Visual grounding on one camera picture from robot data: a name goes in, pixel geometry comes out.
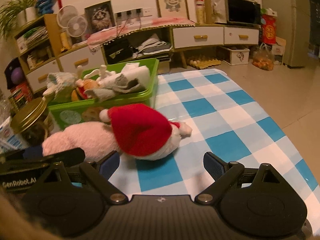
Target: microwave door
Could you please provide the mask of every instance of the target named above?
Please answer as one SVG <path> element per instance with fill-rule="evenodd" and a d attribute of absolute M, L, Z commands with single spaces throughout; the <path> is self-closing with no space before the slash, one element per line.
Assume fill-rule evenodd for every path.
<path fill-rule="evenodd" d="M 249 0 L 226 0 L 230 23 L 260 23 L 260 5 Z"/>

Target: drawer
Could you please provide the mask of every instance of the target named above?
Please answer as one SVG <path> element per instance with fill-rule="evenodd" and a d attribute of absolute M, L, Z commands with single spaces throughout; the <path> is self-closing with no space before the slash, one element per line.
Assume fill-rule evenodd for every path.
<path fill-rule="evenodd" d="M 60 72 L 56 60 L 53 60 L 41 66 L 40 68 L 32 71 L 30 74 L 27 75 L 28 82 L 34 93 L 47 86 L 47 75 L 52 72 Z"/>
<path fill-rule="evenodd" d="M 105 64 L 101 48 L 92 53 L 89 47 L 84 47 L 60 57 L 59 60 L 63 71 L 70 73 L 76 73 L 76 67 L 79 65 L 82 65 L 84 70 L 88 70 Z"/>
<path fill-rule="evenodd" d="M 173 29 L 174 47 L 186 48 L 223 44 L 223 27 L 188 27 Z"/>
<path fill-rule="evenodd" d="M 224 27 L 224 44 L 258 44 L 259 30 Z"/>

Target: blue plush toy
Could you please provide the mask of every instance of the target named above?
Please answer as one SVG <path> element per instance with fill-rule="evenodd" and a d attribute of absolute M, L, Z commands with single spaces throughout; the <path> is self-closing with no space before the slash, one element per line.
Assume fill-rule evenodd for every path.
<path fill-rule="evenodd" d="M 53 13 L 53 5 L 54 0 L 38 0 L 36 3 L 36 8 L 38 8 L 39 14 L 44 15 L 46 13 Z"/>

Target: red hat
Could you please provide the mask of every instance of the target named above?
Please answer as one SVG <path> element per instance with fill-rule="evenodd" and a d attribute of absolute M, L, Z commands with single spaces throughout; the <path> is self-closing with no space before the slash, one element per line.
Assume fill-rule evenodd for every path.
<path fill-rule="evenodd" d="M 158 111 L 144 105 L 114 106 L 100 113 L 102 121 L 111 121 L 113 133 L 122 151 L 134 156 L 147 156 L 158 151 L 172 133 L 170 122 Z"/>

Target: white fan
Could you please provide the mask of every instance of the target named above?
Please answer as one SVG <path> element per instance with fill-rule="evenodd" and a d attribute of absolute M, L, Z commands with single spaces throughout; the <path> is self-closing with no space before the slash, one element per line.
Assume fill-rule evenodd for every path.
<path fill-rule="evenodd" d="M 88 22 L 83 16 L 75 16 L 68 21 L 67 33 L 71 37 L 80 37 L 88 27 Z"/>
<path fill-rule="evenodd" d="M 68 22 L 75 16 L 78 16 L 78 10 L 73 5 L 66 5 L 62 7 L 57 14 L 58 25 L 66 29 L 68 28 Z"/>

